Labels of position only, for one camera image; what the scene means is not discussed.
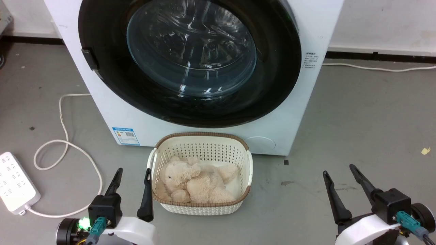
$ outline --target white power strip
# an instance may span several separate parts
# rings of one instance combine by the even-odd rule
[[[13,214],[24,215],[41,198],[38,190],[10,152],[0,155],[0,197]]]

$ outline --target green led light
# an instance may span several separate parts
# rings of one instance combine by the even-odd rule
[[[88,230],[91,227],[91,223],[89,221],[89,218],[83,218],[79,220],[79,228]]]

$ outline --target front-loading washing machine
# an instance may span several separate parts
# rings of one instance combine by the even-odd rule
[[[230,133],[288,155],[344,0],[45,0],[121,145]]]

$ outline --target laundry basket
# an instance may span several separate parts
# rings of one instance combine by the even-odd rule
[[[227,203],[181,203],[167,201],[155,194],[159,174],[170,158],[198,157],[202,162],[238,166],[238,176],[225,185],[237,199]],[[235,212],[247,197],[253,177],[253,158],[247,144],[234,135],[222,133],[175,133],[161,139],[150,153],[147,168],[152,170],[153,197],[168,211],[190,215],[222,215]]]

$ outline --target round black door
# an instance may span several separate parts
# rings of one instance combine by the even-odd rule
[[[120,98],[193,127],[253,121],[294,88],[301,46],[279,0],[83,0],[91,69]]]

